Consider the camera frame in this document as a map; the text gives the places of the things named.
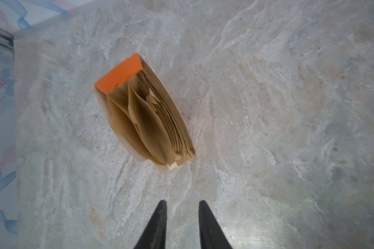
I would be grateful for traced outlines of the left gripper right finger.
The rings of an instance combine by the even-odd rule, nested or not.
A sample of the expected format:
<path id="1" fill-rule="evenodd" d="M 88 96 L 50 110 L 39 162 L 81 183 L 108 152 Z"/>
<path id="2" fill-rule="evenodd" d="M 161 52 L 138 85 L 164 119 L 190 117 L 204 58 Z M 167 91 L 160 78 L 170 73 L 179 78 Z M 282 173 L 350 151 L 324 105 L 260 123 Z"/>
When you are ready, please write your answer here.
<path id="1" fill-rule="evenodd" d="M 199 202 L 198 220 L 202 249 L 232 249 L 205 200 Z"/>

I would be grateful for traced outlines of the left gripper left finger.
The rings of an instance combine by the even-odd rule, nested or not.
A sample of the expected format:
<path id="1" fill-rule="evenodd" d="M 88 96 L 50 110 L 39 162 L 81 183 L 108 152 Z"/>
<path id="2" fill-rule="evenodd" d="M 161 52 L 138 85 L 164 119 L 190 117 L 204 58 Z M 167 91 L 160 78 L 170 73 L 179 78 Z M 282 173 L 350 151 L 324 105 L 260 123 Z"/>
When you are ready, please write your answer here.
<path id="1" fill-rule="evenodd" d="M 161 200 L 154 210 L 134 249 L 165 249 L 167 203 Z"/>

